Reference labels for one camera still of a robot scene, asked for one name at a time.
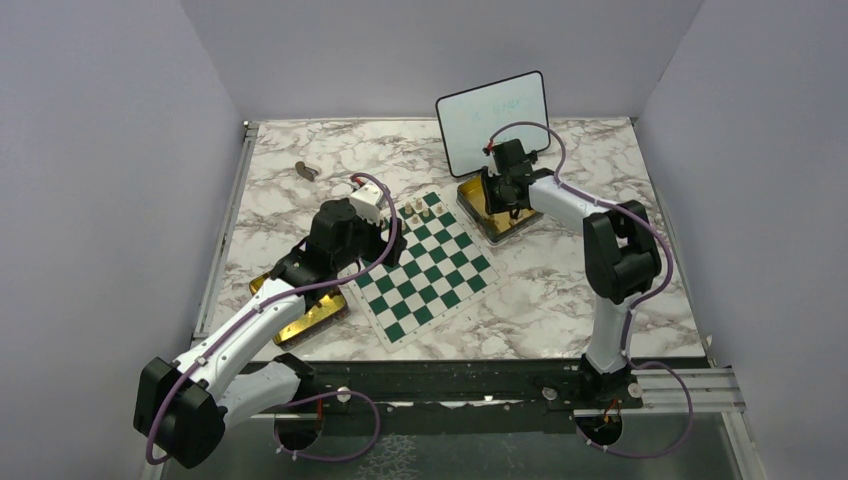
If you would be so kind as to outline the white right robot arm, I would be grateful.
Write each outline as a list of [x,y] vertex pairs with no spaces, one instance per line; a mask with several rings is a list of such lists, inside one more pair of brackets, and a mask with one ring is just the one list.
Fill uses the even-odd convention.
[[535,152],[518,139],[484,147],[490,157],[480,179],[487,214],[533,210],[581,234],[584,271],[595,292],[590,343],[578,368],[577,395],[600,407],[629,379],[622,355],[629,342],[627,305],[650,290],[662,270],[645,206],[615,204],[563,183],[548,168],[536,169]]

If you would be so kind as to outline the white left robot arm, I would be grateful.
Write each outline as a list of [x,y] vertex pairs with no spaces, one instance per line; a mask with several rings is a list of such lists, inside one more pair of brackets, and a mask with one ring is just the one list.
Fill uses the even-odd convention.
[[293,368],[273,362],[252,374],[242,369],[333,288],[397,265],[406,247],[402,224],[385,194],[324,202],[308,235],[234,317],[175,359],[151,359],[140,373],[133,414],[134,429],[146,439],[146,462],[196,467],[228,427],[271,406],[309,406],[315,386]]

